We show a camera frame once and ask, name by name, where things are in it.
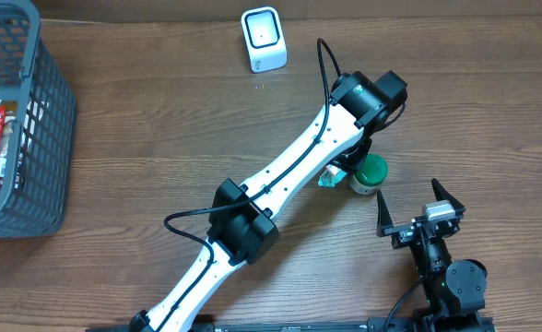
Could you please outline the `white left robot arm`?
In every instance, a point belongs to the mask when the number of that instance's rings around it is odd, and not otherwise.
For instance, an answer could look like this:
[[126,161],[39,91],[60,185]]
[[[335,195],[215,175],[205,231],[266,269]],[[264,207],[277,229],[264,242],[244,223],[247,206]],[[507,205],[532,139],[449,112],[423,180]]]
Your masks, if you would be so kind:
[[332,163],[355,172],[371,135],[390,124],[407,100],[407,83],[389,71],[376,81],[342,74],[324,88],[324,106],[311,125],[275,160],[241,184],[226,180],[210,208],[202,249],[159,304],[136,314],[131,331],[187,331],[198,312],[236,270],[253,264],[277,241],[276,222],[289,201]]

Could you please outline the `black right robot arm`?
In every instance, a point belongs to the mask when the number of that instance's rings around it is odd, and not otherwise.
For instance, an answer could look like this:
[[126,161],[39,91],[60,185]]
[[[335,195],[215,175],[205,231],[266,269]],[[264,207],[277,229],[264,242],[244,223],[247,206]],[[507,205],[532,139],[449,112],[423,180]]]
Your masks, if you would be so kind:
[[[459,232],[465,206],[433,178],[436,201],[408,224],[395,226],[381,192],[377,193],[376,235],[389,236],[392,247],[408,247],[413,255],[418,281],[407,290],[385,318],[384,331],[494,332],[493,319],[479,311],[485,307],[488,271],[475,259],[454,261],[445,239]],[[409,318],[395,319],[404,301],[422,288],[428,306]]]

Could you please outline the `teal snack packet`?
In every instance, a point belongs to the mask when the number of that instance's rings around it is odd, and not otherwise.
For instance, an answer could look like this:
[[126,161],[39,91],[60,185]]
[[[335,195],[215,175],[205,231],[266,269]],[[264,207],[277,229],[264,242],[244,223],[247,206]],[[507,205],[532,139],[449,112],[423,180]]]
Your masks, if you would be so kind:
[[334,165],[327,165],[321,173],[318,185],[321,187],[336,187],[348,176],[348,173]]

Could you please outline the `green lid jar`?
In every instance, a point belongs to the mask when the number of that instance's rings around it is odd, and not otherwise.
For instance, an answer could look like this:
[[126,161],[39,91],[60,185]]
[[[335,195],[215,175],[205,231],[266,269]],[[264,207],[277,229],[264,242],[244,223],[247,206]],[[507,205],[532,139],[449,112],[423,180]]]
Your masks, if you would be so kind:
[[368,154],[359,170],[350,176],[349,185],[360,195],[372,195],[385,181],[387,174],[385,159],[376,154]]

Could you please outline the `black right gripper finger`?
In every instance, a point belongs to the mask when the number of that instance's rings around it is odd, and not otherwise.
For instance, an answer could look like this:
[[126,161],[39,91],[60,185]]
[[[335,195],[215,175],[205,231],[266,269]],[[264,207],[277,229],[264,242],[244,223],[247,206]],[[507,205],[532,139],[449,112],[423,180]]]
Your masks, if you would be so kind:
[[438,201],[447,200],[456,212],[465,211],[465,206],[452,196],[436,178],[432,178],[430,182],[433,193]]
[[381,190],[376,192],[376,198],[378,204],[376,235],[378,237],[385,237],[391,234],[393,222]]

